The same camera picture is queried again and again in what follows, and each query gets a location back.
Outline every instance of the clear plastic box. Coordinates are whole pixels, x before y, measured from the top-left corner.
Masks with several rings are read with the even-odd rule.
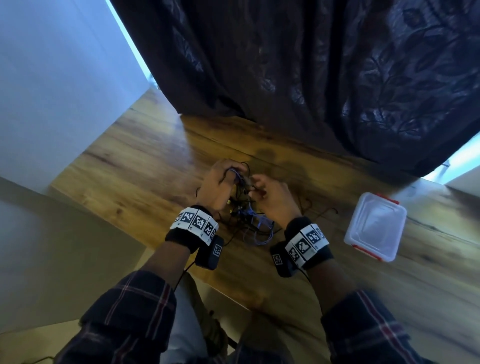
[[[395,259],[407,210],[397,201],[370,192],[360,196],[345,243],[380,261]]]

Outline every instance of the wood grain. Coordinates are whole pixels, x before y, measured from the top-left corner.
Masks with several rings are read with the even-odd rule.
[[[413,345],[420,354],[443,362],[448,348],[463,363],[480,362],[480,201],[472,196],[303,146],[250,121],[180,118],[156,90],[139,99],[52,186],[156,247],[177,213],[194,202],[202,176],[220,158],[247,161],[252,172],[285,180],[301,199],[313,201],[311,218],[336,208],[338,215],[329,210],[317,219],[335,257],[415,332]],[[392,263],[377,262],[343,243],[353,209],[366,191],[389,195],[408,211]],[[220,230],[225,239],[231,233]],[[243,306],[283,322],[313,357],[328,362],[310,285],[302,276],[278,277],[268,247],[235,239],[215,271],[191,270]]]

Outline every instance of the wristband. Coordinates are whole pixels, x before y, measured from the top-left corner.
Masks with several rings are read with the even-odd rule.
[[[200,205],[183,209],[165,236],[165,240],[184,245],[195,252],[199,246],[210,246],[218,231],[218,223],[210,212]]]
[[[293,219],[285,229],[285,239],[285,250],[299,268],[310,269],[333,258],[328,240],[308,217]]]

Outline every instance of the plaid shirt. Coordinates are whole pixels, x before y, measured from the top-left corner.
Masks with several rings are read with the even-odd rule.
[[[84,314],[82,329],[56,363],[158,364],[175,317],[173,289],[159,276],[135,271]],[[409,336],[379,299],[365,291],[346,297],[322,317],[333,363],[423,363]],[[241,344],[236,363],[281,363],[276,355]],[[192,363],[224,363],[220,357]]]

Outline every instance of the person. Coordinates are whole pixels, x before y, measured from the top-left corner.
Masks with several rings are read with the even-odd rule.
[[[212,216],[225,207],[236,180],[231,168],[247,172],[243,164],[225,159],[205,177],[192,206],[202,211],[201,216]],[[285,229],[287,241],[316,226],[301,215],[285,183],[262,174],[252,179],[256,188],[250,197]],[[180,284],[174,290],[190,254],[200,243],[188,230],[171,229],[140,270],[127,275],[88,309],[80,320],[80,332],[55,362],[292,363],[286,347],[274,343],[275,333],[270,337],[265,329],[247,330],[228,358],[225,350],[209,350],[187,289]],[[424,363],[410,346],[408,334],[378,297],[359,289],[335,261],[328,244],[323,245],[303,266],[323,313],[321,323],[331,361]],[[260,322],[257,327],[265,325]]]

